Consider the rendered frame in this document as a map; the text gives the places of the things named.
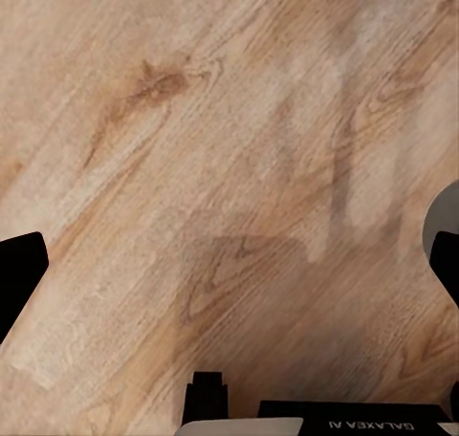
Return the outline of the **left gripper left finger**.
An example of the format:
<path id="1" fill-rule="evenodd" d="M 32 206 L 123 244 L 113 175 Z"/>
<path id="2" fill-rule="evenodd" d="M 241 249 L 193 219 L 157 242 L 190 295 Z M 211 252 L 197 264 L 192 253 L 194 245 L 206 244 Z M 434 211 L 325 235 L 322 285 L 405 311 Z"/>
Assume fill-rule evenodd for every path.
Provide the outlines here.
<path id="1" fill-rule="evenodd" d="M 0 345 L 50 266 L 40 231 L 0 242 Z"/>

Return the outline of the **trash can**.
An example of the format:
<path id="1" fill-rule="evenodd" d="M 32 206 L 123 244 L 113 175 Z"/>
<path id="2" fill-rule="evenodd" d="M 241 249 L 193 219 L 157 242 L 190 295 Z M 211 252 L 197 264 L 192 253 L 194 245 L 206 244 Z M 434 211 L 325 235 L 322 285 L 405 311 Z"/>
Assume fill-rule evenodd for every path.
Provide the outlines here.
<path id="1" fill-rule="evenodd" d="M 437 232 L 441 230 L 459 234 L 459 179 L 448 185 L 427 211 L 423 243 L 428 258 Z"/>

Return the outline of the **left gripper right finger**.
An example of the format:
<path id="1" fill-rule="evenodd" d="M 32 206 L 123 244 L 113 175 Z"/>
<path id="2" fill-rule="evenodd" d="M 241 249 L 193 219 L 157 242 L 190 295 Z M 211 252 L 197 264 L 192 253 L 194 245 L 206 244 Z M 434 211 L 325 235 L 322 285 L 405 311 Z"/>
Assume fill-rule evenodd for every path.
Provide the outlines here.
<path id="1" fill-rule="evenodd" d="M 428 260 L 459 307 L 459 234 L 437 232 Z"/>

